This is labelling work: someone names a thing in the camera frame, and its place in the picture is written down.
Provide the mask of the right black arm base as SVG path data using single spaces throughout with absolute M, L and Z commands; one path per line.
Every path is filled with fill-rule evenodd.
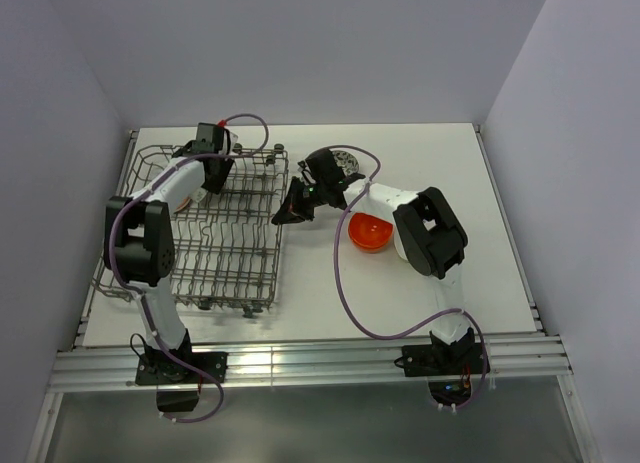
M 426 345 L 405 345 L 394 360 L 405 377 L 448 377 L 428 384 L 431 397 L 444 406 L 466 403 L 473 395 L 472 377 L 487 376 L 488 358 L 479 343 L 447 345 L 433 339 Z

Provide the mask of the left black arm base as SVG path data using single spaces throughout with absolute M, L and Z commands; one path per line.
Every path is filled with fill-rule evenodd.
M 227 360 L 226 352 L 197 352 L 189 363 L 223 383 Z M 170 360 L 150 363 L 146 356 L 139 358 L 135 384 L 156 388 L 156 407 L 163 413 L 182 416 L 192 412 L 199 403 L 204 383 L 201 375 Z

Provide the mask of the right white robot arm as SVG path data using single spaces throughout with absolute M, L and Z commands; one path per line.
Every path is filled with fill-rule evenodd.
M 379 184 L 361 173 L 355 150 L 333 146 L 309 154 L 271 222 L 311 221 L 316 208 L 329 206 L 340 210 L 341 223 L 364 215 L 376 226 L 387 224 L 399 257 L 437 285 L 437 311 L 426 320 L 436 325 L 429 335 L 429 367 L 455 372 L 466 362 L 478 332 L 463 308 L 460 282 L 468 236 L 439 189 L 406 191 Z

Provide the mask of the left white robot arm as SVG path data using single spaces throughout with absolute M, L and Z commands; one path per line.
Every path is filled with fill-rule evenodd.
M 195 358 L 171 292 L 176 261 L 171 216 L 199 192 L 221 190 L 233 166 L 234 143 L 224 121 L 201 123 L 196 137 L 178 148 L 148 184 L 106 205 L 104 264 L 141 313 L 142 365 L 172 382 L 191 377 Z

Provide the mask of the orange floral pattern bowl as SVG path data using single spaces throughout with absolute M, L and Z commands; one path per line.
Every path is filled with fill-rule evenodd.
M 183 210 L 185 210 L 190 203 L 192 202 L 192 198 L 190 196 L 187 196 L 174 210 L 175 213 L 180 213 Z

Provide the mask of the white bowl yellow flower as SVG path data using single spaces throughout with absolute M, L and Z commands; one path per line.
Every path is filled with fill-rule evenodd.
M 189 201 L 194 204 L 199 204 L 207 195 L 207 190 L 204 188 L 197 188 L 189 195 Z

